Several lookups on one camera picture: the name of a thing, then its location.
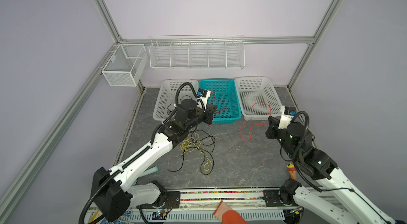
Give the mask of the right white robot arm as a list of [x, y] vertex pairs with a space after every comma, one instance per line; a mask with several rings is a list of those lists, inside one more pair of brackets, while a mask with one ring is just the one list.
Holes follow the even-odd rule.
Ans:
[[281, 203], [296, 204], [331, 224], [400, 224], [368, 199], [324, 151], [313, 146], [309, 115], [284, 106], [279, 118], [270, 116], [265, 132], [278, 141], [297, 174], [315, 189], [288, 179], [279, 189]]

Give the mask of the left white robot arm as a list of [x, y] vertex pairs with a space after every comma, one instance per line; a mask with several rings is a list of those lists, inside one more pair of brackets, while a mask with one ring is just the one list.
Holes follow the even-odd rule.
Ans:
[[159, 182], [135, 183], [153, 163], [186, 140], [192, 129], [200, 123], [213, 123], [217, 105], [207, 103], [210, 96], [210, 90], [195, 90], [191, 83], [183, 83], [176, 91], [174, 110], [153, 130], [150, 140], [117, 165], [94, 173], [91, 195], [79, 215], [79, 223], [85, 222], [91, 204], [101, 212], [93, 221], [95, 224], [116, 221], [132, 203], [161, 206], [166, 189]]

